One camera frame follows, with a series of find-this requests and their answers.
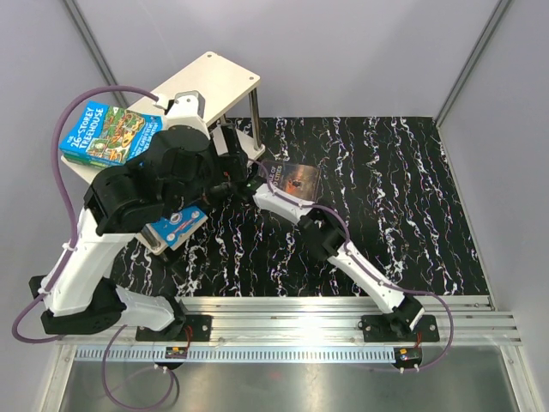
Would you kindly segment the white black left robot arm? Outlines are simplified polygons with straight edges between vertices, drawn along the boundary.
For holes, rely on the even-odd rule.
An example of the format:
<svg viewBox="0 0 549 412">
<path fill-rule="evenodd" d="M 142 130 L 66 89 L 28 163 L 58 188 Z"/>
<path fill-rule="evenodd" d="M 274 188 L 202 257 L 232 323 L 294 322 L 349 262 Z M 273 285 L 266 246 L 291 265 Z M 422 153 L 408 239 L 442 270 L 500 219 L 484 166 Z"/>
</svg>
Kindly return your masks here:
<svg viewBox="0 0 549 412">
<path fill-rule="evenodd" d="M 202 95 L 191 90 L 156 102 L 166 125 L 144 152 L 94 177 L 55 267 L 29 282 L 35 301 L 45 304 L 40 320 L 50 338 L 93 335 L 115 324 L 167 341 L 184 333 L 184 306 L 175 298 L 130 292 L 110 278 L 115 257 L 145 226 L 202 203 L 221 182 Z"/>
</svg>

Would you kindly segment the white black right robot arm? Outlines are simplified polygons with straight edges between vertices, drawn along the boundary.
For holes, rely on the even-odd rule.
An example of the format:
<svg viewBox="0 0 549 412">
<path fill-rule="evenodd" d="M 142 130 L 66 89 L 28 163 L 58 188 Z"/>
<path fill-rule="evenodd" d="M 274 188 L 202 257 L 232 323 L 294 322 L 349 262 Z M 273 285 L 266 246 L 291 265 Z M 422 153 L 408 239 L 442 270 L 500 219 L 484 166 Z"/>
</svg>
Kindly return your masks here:
<svg viewBox="0 0 549 412">
<path fill-rule="evenodd" d="M 344 272 L 374 300 L 392 337 L 407 341 L 417 334 L 424 307 L 359 252 L 346 223 L 333 209 L 275 188 L 265 166 L 242 148 L 233 124 L 216 126 L 211 138 L 218 152 L 214 164 L 219 168 L 219 176 L 207 189 L 212 198 L 232 193 L 291 222 L 315 259 L 327 261 Z"/>
</svg>

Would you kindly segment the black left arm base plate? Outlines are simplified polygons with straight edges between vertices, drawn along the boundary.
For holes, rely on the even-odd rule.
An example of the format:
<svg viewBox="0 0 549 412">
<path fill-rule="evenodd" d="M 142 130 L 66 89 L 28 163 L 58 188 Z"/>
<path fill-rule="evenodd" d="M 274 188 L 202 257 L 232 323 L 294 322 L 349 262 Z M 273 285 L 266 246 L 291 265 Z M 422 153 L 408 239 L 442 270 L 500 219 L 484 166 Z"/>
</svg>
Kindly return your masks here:
<svg viewBox="0 0 549 412">
<path fill-rule="evenodd" d="M 184 322 L 174 322 L 164 330 L 153 331 L 138 328 L 138 342 L 208 342 L 211 336 L 213 317 L 204 314 L 186 315 Z"/>
</svg>

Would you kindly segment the blue paperback book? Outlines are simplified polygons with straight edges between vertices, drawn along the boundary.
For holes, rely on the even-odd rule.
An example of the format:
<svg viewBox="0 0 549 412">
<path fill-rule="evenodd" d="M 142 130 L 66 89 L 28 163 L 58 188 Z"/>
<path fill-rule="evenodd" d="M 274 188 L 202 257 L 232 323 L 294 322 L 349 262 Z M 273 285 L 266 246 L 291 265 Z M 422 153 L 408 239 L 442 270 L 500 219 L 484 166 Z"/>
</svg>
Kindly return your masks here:
<svg viewBox="0 0 549 412">
<path fill-rule="evenodd" d="M 208 217 L 196 206 L 182 209 L 170 218 L 152 223 L 153 234 L 160 241 L 160 252 L 176 250 L 206 221 Z"/>
</svg>

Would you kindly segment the dark tale of two cities book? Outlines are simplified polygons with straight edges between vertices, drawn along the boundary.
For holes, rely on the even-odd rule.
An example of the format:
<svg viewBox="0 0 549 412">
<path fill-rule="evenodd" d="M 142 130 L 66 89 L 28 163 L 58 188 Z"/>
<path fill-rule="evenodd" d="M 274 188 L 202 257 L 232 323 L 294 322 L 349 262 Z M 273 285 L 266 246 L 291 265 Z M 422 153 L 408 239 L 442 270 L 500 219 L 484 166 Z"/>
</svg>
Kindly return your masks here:
<svg viewBox="0 0 549 412">
<path fill-rule="evenodd" d="M 276 189 L 305 201 L 316 201 L 320 185 L 320 171 L 314 166 L 283 161 L 263 160 L 268 180 Z"/>
</svg>

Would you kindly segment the blue 26-storey treehouse book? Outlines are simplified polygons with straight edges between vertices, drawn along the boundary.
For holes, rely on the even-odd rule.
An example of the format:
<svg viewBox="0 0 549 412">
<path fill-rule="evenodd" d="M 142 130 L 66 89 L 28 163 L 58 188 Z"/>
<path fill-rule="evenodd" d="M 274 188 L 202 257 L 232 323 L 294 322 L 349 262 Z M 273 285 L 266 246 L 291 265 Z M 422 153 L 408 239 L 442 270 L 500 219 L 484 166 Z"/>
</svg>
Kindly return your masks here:
<svg viewBox="0 0 549 412">
<path fill-rule="evenodd" d="M 162 126 L 159 116 L 89 101 L 59 149 L 65 159 L 78 164 L 120 166 L 146 151 Z"/>
</svg>

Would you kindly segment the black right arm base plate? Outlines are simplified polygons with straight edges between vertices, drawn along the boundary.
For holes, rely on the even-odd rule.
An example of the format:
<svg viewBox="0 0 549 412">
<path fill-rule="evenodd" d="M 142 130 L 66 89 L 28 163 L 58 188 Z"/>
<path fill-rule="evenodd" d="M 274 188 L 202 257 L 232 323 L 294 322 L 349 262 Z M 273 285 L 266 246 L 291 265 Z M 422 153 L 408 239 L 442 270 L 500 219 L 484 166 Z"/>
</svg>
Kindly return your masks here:
<svg viewBox="0 0 549 412">
<path fill-rule="evenodd" d="M 410 329 L 395 320 L 390 322 L 385 315 L 363 315 L 358 322 L 364 342 L 439 342 L 437 320 L 432 315 L 423 315 Z"/>
</svg>

